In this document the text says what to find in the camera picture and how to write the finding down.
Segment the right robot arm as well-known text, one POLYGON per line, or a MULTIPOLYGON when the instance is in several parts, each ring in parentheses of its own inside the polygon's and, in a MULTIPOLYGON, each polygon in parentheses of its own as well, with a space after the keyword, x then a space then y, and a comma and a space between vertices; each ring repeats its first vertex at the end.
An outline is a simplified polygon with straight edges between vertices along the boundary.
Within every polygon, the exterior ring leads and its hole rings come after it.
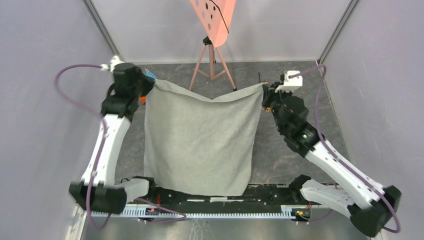
POLYGON ((374 238, 388 230, 390 220, 400 231, 396 213, 402 197, 394 185, 383 186, 373 180, 342 154, 338 153, 317 129, 307 121, 309 110, 304 100, 278 88, 281 83, 264 84, 261 105, 272 113, 278 133, 286 145, 315 164, 339 185, 339 189, 321 184, 306 175, 293 180, 289 189, 296 200, 304 199, 325 206, 349 218, 362 234, 374 238))

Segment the grey cloth napkin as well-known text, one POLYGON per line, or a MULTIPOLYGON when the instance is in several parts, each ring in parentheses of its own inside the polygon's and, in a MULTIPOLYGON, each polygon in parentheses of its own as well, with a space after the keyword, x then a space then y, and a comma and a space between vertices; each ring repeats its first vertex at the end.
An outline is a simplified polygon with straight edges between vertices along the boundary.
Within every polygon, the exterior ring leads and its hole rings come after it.
POLYGON ((242 195, 262 100, 260 83, 210 99, 157 80, 146 97, 145 176, 191 195, 242 195))

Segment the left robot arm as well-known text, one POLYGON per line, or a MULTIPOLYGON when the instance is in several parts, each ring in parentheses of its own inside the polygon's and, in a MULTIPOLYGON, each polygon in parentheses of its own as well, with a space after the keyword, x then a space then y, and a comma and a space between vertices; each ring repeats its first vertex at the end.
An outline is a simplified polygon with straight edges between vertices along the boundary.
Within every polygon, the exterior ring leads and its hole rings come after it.
POLYGON ((99 135, 87 169, 78 182, 72 182, 69 193, 87 212, 119 215, 126 204, 148 193, 149 181, 136 178, 115 183, 116 164, 123 139, 140 104, 155 80, 146 76, 133 63, 110 66, 113 83, 101 103, 99 135))

